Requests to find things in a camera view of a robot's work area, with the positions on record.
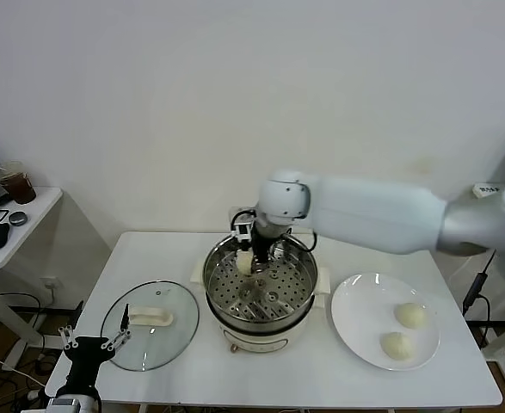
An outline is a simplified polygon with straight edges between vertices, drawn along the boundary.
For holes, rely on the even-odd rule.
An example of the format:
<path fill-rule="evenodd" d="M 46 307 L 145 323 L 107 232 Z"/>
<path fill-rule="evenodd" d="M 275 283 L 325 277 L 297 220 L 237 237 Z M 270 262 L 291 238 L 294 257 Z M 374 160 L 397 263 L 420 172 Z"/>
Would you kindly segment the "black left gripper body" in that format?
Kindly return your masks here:
<path fill-rule="evenodd" d="M 114 348 L 106 337 L 79 336 L 64 349 L 71 362 L 65 388 L 94 388 L 101 365 L 114 357 Z"/>

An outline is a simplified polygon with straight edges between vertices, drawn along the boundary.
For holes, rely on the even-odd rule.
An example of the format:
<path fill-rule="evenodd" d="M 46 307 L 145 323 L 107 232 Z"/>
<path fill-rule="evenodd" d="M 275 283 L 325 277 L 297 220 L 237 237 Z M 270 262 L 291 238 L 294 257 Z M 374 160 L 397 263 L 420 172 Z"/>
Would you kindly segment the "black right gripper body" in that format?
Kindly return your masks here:
<path fill-rule="evenodd" d="M 254 225 L 252 228 L 252 248 L 256 256 L 266 256 L 271 245 L 283 234 L 281 225 Z"/>

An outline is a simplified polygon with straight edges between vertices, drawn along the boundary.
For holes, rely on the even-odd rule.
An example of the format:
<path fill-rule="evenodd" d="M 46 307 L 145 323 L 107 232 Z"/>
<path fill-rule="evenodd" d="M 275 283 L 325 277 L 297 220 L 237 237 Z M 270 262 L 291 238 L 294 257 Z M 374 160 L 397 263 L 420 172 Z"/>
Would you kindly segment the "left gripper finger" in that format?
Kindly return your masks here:
<path fill-rule="evenodd" d="M 69 321 L 66 325 L 59 327 L 59 336 L 62 342 L 62 349 L 75 348 L 77 346 L 74 328 L 83 310 L 83 301 L 80 301 L 77 307 L 72 311 Z"/>
<path fill-rule="evenodd" d="M 131 338 L 131 331 L 129 330 L 129 305 L 126 305 L 120 321 L 118 332 L 112 338 L 109 338 L 101 345 L 101 349 L 106 349 L 109 352 L 117 352 L 124 346 Z"/>

